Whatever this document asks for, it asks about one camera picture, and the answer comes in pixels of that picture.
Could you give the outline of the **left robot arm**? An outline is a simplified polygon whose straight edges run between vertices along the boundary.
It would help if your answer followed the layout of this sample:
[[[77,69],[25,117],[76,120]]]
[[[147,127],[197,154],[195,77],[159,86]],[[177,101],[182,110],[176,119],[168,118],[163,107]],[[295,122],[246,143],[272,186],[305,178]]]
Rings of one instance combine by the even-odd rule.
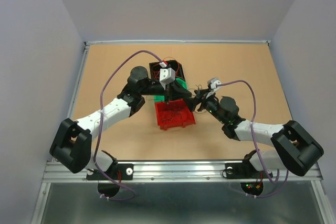
[[[191,93],[175,80],[171,68],[164,68],[163,83],[152,80],[145,67],[134,67],[121,93],[99,110],[73,121],[64,119],[50,147],[50,154],[72,173],[98,170],[106,179],[120,175],[117,160],[106,151],[93,151],[92,141],[102,132],[137,113],[146,95],[162,95],[166,102],[190,98]]]

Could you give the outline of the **black plastic bin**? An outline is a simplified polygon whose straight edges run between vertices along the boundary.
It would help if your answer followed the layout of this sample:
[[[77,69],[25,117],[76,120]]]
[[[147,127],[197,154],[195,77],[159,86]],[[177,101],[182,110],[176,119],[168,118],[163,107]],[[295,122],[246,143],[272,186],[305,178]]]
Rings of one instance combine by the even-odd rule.
[[[166,61],[168,65],[172,67],[172,69],[175,70],[175,78],[181,78],[185,80],[185,75],[183,71],[182,65],[176,61],[176,60],[168,60]],[[159,66],[159,62],[151,62],[149,63],[149,73],[150,77],[152,80],[157,80],[159,81],[159,76],[160,76],[160,69],[161,67]]]

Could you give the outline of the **aluminium front rail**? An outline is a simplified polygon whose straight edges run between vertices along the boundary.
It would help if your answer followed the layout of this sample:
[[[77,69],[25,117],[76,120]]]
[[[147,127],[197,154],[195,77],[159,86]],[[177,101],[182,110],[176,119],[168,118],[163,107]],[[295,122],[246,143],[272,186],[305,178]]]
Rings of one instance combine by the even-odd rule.
[[[244,182],[251,178],[227,179],[224,169],[240,167],[239,160],[210,161],[119,161],[119,165],[133,164],[132,179],[122,175],[125,184],[136,183],[193,183],[193,182]],[[97,175],[87,175],[86,170],[73,174],[60,162],[48,162],[45,166],[43,183],[107,183],[108,180]]]

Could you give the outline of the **green plastic bin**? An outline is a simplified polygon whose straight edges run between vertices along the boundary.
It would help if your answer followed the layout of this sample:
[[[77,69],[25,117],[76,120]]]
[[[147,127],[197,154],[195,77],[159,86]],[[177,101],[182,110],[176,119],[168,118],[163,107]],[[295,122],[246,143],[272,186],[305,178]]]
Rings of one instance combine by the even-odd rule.
[[[178,78],[176,77],[175,80],[185,89],[187,89],[187,84],[186,81],[184,79]],[[164,96],[162,95],[155,95],[154,96],[154,102],[164,102]]]

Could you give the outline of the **red plastic bin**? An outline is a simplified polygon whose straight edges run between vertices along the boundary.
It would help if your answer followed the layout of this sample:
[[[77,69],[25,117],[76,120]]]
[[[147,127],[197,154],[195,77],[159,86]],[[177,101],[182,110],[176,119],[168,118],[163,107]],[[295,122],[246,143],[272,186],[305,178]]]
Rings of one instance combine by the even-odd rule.
[[[166,104],[165,102],[156,102],[155,112],[157,124],[161,130],[168,130],[174,127],[187,127],[196,124],[194,114],[190,112],[185,102],[175,100]]]

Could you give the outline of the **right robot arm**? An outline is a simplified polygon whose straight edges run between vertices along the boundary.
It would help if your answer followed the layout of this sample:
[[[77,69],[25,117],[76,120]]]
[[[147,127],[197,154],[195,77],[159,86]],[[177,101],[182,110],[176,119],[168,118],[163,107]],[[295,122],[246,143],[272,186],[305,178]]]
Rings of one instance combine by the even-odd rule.
[[[188,109],[206,110],[222,124],[222,131],[237,141],[252,141],[271,146],[268,151],[255,149],[246,156],[241,170],[253,177],[261,170],[286,169],[303,177],[324,155],[322,146],[296,121],[285,124],[255,123],[239,116],[239,107],[231,97],[217,98],[201,90],[192,98],[185,98]]]

